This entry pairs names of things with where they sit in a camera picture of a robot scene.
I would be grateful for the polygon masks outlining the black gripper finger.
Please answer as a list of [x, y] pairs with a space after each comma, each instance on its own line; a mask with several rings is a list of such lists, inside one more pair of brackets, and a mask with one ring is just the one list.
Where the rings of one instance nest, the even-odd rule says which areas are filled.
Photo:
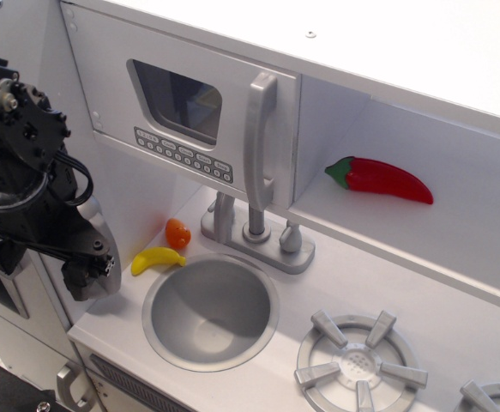
[[115, 262], [76, 258], [63, 264], [63, 281], [75, 301], [102, 299], [115, 293]]

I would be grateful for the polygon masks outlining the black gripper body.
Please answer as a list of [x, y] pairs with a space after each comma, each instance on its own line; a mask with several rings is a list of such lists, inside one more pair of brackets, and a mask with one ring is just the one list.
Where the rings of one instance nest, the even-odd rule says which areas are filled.
[[0, 173], [0, 272], [12, 274], [28, 249], [63, 263], [87, 258], [82, 235], [91, 226], [77, 191], [72, 171]]

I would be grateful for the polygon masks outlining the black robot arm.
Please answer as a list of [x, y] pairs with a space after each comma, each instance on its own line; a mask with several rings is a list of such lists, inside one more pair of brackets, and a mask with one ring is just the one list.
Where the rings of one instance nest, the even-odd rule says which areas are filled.
[[74, 300], [100, 299], [121, 285], [117, 247], [69, 135], [65, 114], [0, 58], [0, 276], [32, 250], [61, 261]]

